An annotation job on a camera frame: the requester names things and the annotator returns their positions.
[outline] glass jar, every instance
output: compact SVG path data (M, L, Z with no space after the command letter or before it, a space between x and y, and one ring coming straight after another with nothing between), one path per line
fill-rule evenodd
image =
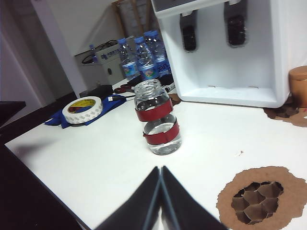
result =
M150 150L167 155L181 145L179 125L173 113L173 105L157 79L146 80L134 88L135 110L143 123L143 136Z

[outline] water bottle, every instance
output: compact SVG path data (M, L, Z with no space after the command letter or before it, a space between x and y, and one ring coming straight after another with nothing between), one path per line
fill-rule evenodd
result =
M167 155L181 145L179 125L172 101L158 79L146 80L134 87L135 111L144 129L150 150Z
M134 39L136 44L137 67L141 73L143 81L159 77L157 64L154 57L145 44L144 37Z
M166 56L164 44L159 38L158 31L156 30L150 33L149 48L152 51L154 59L157 63L160 77L166 74L171 74L172 72Z
M98 62L98 59L96 57L96 52L95 52L95 47L94 45L90 45L90 50L91 50L91 54L92 54L92 60L93 60L93 63L97 63Z
M119 57L121 64L123 66L125 75L127 80L132 80L133 78L137 77L140 73L136 66L136 57L132 53L129 45L125 38L118 40L119 43Z
M147 45L148 47L149 47L149 45L150 45L150 40L151 40L151 38L150 38L150 33L151 33L151 32L152 32L151 30L144 32L145 43L146 43L146 45Z

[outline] double-sided tape roll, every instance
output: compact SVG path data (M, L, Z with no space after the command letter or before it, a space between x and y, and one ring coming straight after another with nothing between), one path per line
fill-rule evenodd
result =
M70 124L81 124L98 117L102 112L99 97L83 97L70 102L64 107L62 113Z

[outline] water dispenser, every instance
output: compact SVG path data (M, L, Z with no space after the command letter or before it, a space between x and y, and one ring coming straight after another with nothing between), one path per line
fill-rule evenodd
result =
M306 0L152 0L179 97L280 107L307 64Z

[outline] white table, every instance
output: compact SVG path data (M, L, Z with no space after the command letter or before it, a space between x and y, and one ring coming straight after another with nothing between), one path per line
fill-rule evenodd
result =
M6 146L91 229L122 205L154 166L166 165L217 219L218 194L242 170L284 166L307 178L307 129L271 120L261 108L181 102L174 111L183 142L167 156L147 147L133 99L89 126L41 124ZM284 230L302 226L306 209Z

